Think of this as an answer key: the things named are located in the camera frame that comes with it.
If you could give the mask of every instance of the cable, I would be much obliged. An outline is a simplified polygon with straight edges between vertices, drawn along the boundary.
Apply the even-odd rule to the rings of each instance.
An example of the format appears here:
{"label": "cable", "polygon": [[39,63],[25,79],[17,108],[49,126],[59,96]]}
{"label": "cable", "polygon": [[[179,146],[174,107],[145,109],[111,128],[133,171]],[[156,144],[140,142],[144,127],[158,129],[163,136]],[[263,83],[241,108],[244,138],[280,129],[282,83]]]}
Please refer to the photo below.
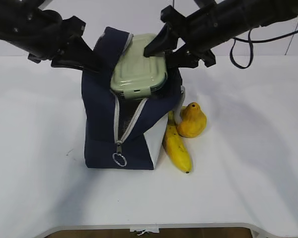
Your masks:
{"label": "cable", "polygon": [[[234,64],[234,66],[236,66],[236,67],[238,67],[240,69],[247,69],[247,68],[249,68],[252,65],[253,60],[254,60],[254,44],[261,44],[261,43],[272,42],[272,41],[280,40],[280,39],[283,39],[283,38],[286,38],[286,37],[289,37],[289,36],[293,36],[295,34],[298,34],[298,30],[296,30],[294,32],[291,32],[291,33],[288,33],[286,35],[282,35],[282,36],[279,36],[279,37],[275,37],[275,38],[271,38],[271,39],[267,39],[267,40],[252,41],[251,40],[251,32],[252,32],[252,29],[248,33],[248,40],[241,39],[241,38],[238,38],[238,37],[234,37],[233,38],[234,39],[234,44],[233,44],[233,46],[232,46],[232,48],[230,50],[229,59],[232,62],[232,64]],[[249,44],[250,57],[249,57],[249,63],[248,63],[247,66],[242,66],[242,65],[238,64],[235,61],[235,59],[234,59],[233,50],[234,50],[234,47],[235,47],[237,41],[243,42],[243,43],[248,43]]]}
{"label": "cable", "polygon": [[[252,43],[253,43],[253,44],[268,43],[268,42],[272,42],[272,41],[280,40],[280,39],[283,39],[283,38],[286,38],[286,37],[289,37],[289,36],[292,36],[292,35],[295,35],[295,34],[298,34],[298,30],[296,30],[296,31],[294,31],[294,32],[291,32],[291,33],[288,33],[288,34],[283,35],[283,36],[279,36],[279,37],[275,37],[275,38],[271,38],[271,39],[267,39],[267,40],[252,41]],[[235,38],[233,38],[233,39],[236,40],[236,41],[243,42],[243,43],[249,43],[248,40],[241,39],[241,38],[238,38],[238,37],[235,37]]]}
{"label": "cable", "polygon": [[250,30],[248,32],[248,43],[249,43],[250,57],[249,57],[249,63],[248,63],[247,66],[241,66],[234,59],[233,50],[234,50],[234,47],[235,47],[235,44],[236,44],[236,39],[234,39],[233,47],[232,47],[232,49],[230,50],[230,53],[229,53],[229,59],[232,62],[232,64],[234,64],[235,67],[238,67],[240,69],[247,69],[247,68],[249,68],[252,65],[253,60],[254,60],[254,45],[253,45],[253,42],[252,42],[251,37],[250,37],[251,33],[252,33],[252,30]]}

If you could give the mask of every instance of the food container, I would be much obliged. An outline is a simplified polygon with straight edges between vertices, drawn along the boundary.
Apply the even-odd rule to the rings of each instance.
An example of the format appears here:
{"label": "food container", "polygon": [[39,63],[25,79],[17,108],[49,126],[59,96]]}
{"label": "food container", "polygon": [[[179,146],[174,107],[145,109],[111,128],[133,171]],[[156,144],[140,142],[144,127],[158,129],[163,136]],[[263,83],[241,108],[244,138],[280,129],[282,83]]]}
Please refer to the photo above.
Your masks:
{"label": "food container", "polygon": [[164,53],[144,57],[144,48],[155,36],[143,34],[133,37],[111,79],[111,89],[116,94],[125,99],[147,98],[164,85],[167,79]]}

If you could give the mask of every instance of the yellow banana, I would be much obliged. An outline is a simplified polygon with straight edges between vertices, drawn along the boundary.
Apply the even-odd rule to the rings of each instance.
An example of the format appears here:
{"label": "yellow banana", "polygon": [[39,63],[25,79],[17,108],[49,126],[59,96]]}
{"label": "yellow banana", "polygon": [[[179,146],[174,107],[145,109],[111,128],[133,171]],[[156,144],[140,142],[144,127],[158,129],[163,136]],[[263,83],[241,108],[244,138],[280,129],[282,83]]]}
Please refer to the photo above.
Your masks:
{"label": "yellow banana", "polygon": [[178,134],[174,113],[169,112],[168,125],[164,134],[163,146],[174,165],[184,173],[192,170],[191,157]]}

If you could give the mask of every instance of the navy blue bag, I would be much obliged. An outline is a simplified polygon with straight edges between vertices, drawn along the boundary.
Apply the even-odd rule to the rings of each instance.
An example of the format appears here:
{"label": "navy blue bag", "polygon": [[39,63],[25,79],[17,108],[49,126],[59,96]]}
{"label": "navy blue bag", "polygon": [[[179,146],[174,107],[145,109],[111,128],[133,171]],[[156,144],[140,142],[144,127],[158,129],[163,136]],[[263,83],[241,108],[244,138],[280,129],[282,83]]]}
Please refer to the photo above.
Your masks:
{"label": "navy blue bag", "polygon": [[84,71],[82,98],[87,122],[84,156],[89,168],[153,170],[167,123],[167,113],[181,98],[178,69],[157,95],[141,101],[125,101],[110,89],[114,68],[130,34],[110,27],[94,51],[105,64],[99,73]]}

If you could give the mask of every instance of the metal ring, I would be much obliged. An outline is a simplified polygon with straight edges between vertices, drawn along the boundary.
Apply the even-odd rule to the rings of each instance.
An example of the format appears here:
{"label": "metal ring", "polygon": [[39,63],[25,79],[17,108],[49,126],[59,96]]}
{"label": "metal ring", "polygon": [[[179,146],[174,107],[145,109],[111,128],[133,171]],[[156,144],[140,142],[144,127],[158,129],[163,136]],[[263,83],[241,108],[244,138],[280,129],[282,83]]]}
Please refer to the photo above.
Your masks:
{"label": "metal ring", "polygon": [[[120,164],[120,163],[116,160],[116,156],[121,157],[121,158],[124,160],[125,164],[124,164],[124,165]],[[125,156],[123,156],[123,155],[120,154],[120,153],[114,153],[114,154],[113,154],[113,160],[114,160],[115,163],[116,163],[117,165],[119,165],[120,167],[126,167],[126,166],[127,166],[127,160],[126,160]]]}

